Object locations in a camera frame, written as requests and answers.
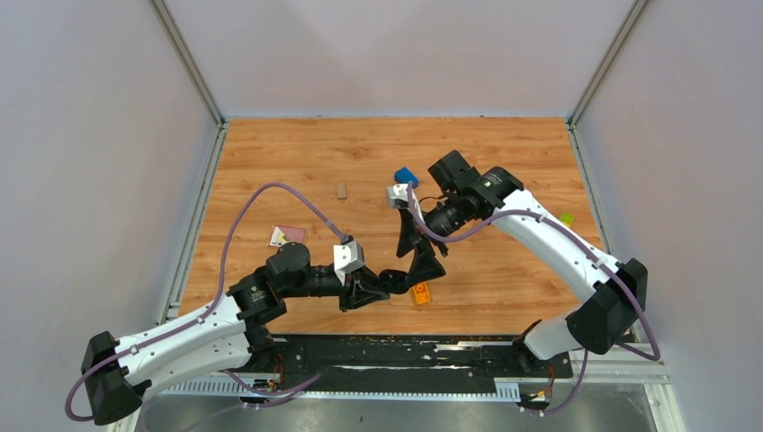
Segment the black earbud charging case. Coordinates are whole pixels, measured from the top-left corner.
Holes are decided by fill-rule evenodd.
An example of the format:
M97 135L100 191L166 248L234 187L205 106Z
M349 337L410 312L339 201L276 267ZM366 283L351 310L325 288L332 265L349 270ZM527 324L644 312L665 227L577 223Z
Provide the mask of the black earbud charging case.
M378 275L378 288L387 294L400 295L406 293L410 286L407 283L407 272L385 269Z

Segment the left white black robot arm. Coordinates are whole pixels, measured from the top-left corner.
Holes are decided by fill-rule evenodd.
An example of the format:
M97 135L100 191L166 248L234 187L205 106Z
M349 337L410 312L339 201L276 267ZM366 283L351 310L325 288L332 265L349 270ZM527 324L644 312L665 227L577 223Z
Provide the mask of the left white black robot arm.
M399 293L406 273L372 271L354 241L334 248L330 265L312 265L301 243L286 243L217 300L186 316L125 337L104 331L90 338L81 366L91 408L87 420L111 424L144 401L187 379L243 365L268 370L275 360L266 325L291 297L337 297L350 311Z

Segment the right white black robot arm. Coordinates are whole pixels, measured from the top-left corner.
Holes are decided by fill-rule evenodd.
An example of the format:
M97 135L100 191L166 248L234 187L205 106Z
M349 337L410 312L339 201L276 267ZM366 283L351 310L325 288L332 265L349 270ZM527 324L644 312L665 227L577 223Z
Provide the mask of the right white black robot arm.
M548 212L505 168L481 173L453 150L429 169L440 189L439 202L422 211L414 185L399 181L386 190L399 211L397 256L413 253L409 285L445 274L435 257L447 246L493 226L519 241L548 265L580 302L576 310L540 319L516 337L514 363L537 375L556 355L585 349L603 355L621 346L626 331L644 316L648 271L635 258L624 262L593 246Z

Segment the orange toy brick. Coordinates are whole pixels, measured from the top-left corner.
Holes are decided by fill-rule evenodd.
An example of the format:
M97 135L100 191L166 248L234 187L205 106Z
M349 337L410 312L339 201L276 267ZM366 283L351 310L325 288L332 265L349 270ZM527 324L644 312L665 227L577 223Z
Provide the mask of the orange toy brick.
M427 283L418 283L412 288L414 303L416 305L427 304L431 302L431 292Z

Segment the blue toy block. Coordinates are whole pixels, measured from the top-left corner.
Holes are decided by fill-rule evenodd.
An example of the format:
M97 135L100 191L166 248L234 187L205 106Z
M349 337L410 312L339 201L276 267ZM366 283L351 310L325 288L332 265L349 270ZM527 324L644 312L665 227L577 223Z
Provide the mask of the blue toy block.
M419 185L419 180L417 176L405 166L398 169L394 173L393 178L397 184L407 185L408 183L412 183L414 188L417 188Z

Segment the pink card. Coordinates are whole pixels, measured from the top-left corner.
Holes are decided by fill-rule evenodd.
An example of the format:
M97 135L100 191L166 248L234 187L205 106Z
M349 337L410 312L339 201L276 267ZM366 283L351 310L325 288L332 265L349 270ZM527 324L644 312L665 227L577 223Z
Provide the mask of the pink card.
M286 243L304 243L307 235L308 231L302 228L274 225L268 240L268 246L279 248Z

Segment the green orange small block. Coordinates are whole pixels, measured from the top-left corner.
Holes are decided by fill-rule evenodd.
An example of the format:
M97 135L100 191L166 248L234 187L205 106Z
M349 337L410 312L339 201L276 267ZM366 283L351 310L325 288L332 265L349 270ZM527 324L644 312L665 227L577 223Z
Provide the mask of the green orange small block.
M571 227L575 221L575 216L568 212L563 212L560 216L560 221L567 227Z

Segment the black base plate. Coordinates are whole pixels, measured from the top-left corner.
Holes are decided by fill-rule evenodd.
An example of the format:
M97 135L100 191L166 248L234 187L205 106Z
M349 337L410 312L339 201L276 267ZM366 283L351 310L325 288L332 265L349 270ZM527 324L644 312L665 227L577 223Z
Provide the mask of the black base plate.
M282 334L235 368L294 386L318 374L314 392L488 394L498 378L540 383L573 375L567 355L520 359L511 335Z

